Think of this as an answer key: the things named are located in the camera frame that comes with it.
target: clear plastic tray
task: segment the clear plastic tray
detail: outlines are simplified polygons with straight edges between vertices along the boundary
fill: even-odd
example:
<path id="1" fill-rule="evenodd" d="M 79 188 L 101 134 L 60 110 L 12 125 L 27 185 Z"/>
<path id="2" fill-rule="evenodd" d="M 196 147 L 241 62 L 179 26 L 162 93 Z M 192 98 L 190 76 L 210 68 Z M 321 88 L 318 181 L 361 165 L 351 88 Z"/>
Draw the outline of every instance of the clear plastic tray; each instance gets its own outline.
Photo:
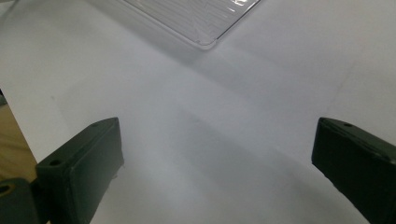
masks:
<path id="1" fill-rule="evenodd" d="M 121 0 L 193 45 L 209 49 L 261 0 Z"/>

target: table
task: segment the table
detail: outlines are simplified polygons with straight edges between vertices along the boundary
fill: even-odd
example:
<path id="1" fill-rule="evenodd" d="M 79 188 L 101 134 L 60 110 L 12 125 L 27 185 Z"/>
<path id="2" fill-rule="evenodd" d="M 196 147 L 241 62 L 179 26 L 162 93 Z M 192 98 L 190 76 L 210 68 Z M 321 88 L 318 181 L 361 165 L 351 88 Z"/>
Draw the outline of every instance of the table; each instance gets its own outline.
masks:
<path id="1" fill-rule="evenodd" d="M 92 223 L 368 223 L 311 165 L 319 117 L 396 144 L 396 2 L 261 1 L 211 50 L 105 0 L 21 1 L 0 87 L 40 161 L 119 117 Z"/>

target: transparent container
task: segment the transparent container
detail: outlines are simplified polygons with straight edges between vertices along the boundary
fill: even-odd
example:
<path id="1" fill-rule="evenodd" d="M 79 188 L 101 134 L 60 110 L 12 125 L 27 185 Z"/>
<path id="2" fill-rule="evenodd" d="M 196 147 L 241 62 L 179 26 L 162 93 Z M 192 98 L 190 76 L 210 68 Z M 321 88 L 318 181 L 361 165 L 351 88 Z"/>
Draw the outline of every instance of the transparent container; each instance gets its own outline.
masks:
<path id="1" fill-rule="evenodd" d="M 201 49 L 216 41 L 261 0 L 121 0 Z"/>

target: white surface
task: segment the white surface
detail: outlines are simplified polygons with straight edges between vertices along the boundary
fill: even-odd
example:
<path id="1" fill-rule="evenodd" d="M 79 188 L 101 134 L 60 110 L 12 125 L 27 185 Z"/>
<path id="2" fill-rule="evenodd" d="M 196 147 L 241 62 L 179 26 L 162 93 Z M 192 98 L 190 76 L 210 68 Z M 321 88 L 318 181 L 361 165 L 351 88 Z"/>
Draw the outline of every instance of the white surface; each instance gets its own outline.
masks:
<path id="1" fill-rule="evenodd" d="M 0 87 L 40 161 L 120 118 L 92 223 L 367 223 L 310 163 L 319 117 L 396 144 L 396 3 L 268 0 L 200 51 L 114 1 L 21 1 Z"/>

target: brown floor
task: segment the brown floor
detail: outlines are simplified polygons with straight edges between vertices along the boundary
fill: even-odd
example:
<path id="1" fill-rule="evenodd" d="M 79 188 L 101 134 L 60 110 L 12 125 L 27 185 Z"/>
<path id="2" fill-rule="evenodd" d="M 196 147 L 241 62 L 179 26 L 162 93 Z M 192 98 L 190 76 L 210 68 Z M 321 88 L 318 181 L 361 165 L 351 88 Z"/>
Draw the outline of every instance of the brown floor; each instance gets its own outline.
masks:
<path id="1" fill-rule="evenodd" d="M 36 161 L 8 105 L 0 105 L 0 181 L 35 179 Z"/>

